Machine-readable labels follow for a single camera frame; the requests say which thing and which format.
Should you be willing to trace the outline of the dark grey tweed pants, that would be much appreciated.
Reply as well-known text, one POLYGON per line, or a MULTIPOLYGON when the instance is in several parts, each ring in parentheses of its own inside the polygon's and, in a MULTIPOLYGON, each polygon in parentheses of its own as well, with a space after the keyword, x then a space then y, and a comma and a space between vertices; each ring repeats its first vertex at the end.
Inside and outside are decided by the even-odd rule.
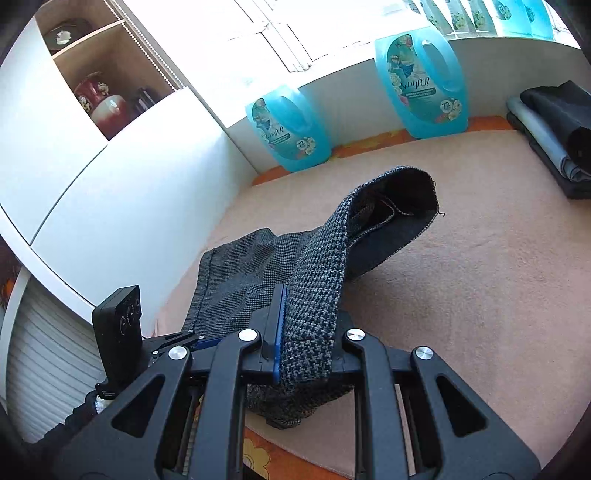
POLYGON ((425 171, 397 167, 356 187, 315 230, 276 235, 263 228, 201 256, 183 324, 207 338, 242 329, 287 287, 276 386, 247 390, 249 410, 277 429, 293 428, 349 393, 329 378, 342 287, 418 238, 439 212, 425 171))

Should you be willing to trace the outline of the white radiator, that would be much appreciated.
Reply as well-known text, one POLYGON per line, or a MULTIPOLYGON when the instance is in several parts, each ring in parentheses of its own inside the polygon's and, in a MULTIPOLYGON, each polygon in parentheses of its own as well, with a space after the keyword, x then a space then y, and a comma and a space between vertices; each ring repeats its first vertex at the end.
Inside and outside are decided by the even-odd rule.
POLYGON ((92 326, 21 269, 1 308, 1 404, 17 432, 38 441, 103 379, 92 326))

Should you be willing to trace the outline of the white wardrobe cabinet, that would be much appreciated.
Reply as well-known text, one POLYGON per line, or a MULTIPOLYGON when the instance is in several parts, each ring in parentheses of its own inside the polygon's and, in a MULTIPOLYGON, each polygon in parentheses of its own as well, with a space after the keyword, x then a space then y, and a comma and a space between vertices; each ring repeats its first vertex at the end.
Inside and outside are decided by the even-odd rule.
POLYGON ((173 1, 1 5, 1 235, 24 268, 83 319, 118 287, 157 315, 256 171, 200 98, 166 34, 195 39, 173 1), (52 54, 67 19, 91 31, 52 54), (100 72, 131 122, 107 140, 74 95, 100 72), (135 92, 161 100, 137 116, 135 92))

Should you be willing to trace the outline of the beige blanket mat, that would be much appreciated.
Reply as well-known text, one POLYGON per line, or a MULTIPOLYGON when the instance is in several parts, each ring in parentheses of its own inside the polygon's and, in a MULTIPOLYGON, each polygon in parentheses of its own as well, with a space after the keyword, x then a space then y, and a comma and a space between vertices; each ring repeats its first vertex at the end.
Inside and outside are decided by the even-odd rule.
POLYGON ((590 205, 564 197, 517 131, 478 131, 338 159, 245 190, 207 240, 311 230, 363 182, 411 165, 440 214, 346 285, 356 325, 438 353, 548 462, 590 401, 590 205))

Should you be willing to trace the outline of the blue detergent bottle left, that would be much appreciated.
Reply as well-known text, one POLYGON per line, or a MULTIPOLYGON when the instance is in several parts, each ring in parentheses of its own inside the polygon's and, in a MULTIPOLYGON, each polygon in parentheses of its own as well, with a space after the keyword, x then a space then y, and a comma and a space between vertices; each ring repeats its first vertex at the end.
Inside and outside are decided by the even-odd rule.
POLYGON ((287 172, 310 169, 332 156, 328 131, 300 90, 277 87, 252 97, 245 112, 266 151, 287 172))

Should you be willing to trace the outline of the red white ceramic vase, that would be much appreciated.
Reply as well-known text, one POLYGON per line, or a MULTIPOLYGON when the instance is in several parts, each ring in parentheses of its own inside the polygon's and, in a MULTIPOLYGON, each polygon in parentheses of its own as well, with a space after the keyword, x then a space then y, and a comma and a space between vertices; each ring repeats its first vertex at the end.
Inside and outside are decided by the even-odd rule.
POLYGON ((87 75, 74 89, 74 95, 107 140, 131 122, 127 101, 111 91, 100 72, 87 75))

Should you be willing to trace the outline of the dark bottle on shelf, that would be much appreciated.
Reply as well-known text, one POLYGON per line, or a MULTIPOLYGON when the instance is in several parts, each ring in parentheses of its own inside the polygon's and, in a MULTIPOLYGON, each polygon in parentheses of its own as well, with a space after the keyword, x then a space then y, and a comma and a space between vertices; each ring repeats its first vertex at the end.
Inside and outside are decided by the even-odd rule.
POLYGON ((132 107, 137 116, 149 110, 161 100, 161 95, 150 87, 140 87, 132 100, 132 107))

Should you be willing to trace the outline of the dark dish on shelf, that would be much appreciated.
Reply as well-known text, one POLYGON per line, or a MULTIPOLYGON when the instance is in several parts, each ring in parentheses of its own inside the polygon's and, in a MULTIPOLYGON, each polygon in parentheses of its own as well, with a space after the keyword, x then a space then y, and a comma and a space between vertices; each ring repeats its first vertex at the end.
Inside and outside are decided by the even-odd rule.
POLYGON ((91 31, 91 24, 83 18, 67 19, 43 35, 48 50, 54 54, 91 31))

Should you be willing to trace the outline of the blue detergent bottle right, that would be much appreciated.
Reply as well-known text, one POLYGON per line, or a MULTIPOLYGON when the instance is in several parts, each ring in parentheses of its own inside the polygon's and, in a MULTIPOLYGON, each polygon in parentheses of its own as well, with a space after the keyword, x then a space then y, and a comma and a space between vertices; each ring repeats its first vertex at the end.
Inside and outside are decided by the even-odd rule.
POLYGON ((463 133, 469 124, 468 91, 460 62, 433 27, 374 42, 378 76, 404 128, 416 139, 463 133))

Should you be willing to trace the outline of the stack of folded dark clothes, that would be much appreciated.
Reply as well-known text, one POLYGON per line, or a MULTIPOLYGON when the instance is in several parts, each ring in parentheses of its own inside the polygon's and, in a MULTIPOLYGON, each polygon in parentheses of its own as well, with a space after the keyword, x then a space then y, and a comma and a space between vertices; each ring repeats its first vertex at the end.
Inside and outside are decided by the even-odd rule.
POLYGON ((590 198, 590 92, 568 80, 507 100, 506 118, 522 133, 564 195, 590 198))

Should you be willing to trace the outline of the refill pouches on sill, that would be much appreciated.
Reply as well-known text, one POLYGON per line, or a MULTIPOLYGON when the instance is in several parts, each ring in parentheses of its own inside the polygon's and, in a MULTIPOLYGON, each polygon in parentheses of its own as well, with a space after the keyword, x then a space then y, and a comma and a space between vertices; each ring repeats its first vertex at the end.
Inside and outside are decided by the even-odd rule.
POLYGON ((484 1, 407 0, 404 4, 424 16, 444 36, 495 36, 494 21, 484 1))

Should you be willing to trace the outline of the blue detergent bottle on sill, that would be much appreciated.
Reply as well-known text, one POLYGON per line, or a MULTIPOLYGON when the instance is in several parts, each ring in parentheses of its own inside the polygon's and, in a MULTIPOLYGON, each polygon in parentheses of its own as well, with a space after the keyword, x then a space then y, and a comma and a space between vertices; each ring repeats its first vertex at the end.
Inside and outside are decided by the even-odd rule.
POLYGON ((489 0, 485 4, 499 35, 514 37, 531 35, 530 21, 522 1, 489 0))

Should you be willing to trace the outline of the far blue bottle on sill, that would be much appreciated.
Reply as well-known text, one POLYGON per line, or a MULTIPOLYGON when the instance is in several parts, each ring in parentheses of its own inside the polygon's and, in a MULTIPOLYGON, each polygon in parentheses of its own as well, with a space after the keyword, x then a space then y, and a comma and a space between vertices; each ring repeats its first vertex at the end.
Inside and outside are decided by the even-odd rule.
POLYGON ((522 3, 530 21, 531 35, 552 41, 554 39, 553 27, 543 2, 541 0, 523 0, 522 3))

